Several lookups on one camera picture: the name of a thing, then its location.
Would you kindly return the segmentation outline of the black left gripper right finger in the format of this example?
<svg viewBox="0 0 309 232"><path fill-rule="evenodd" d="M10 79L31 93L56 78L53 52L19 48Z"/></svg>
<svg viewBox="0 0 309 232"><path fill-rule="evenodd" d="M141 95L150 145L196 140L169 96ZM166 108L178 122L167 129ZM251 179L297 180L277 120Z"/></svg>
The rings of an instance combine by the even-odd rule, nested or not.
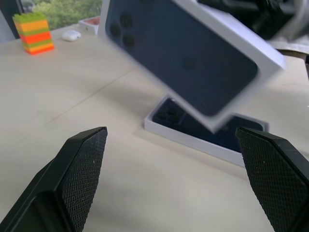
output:
<svg viewBox="0 0 309 232"><path fill-rule="evenodd" d="M309 162L286 139L238 128L251 188L276 232L309 230Z"/></svg>

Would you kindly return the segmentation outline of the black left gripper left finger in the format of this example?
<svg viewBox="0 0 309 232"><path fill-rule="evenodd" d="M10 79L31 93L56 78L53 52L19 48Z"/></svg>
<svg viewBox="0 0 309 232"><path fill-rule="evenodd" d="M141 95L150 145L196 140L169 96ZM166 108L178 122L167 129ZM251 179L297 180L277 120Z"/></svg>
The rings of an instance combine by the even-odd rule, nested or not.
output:
<svg viewBox="0 0 309 232"><path fill-rule="evenodd" d="M108 131L69 138L33 177L0 224L2 232L81 232L101 171Z"/></svg>

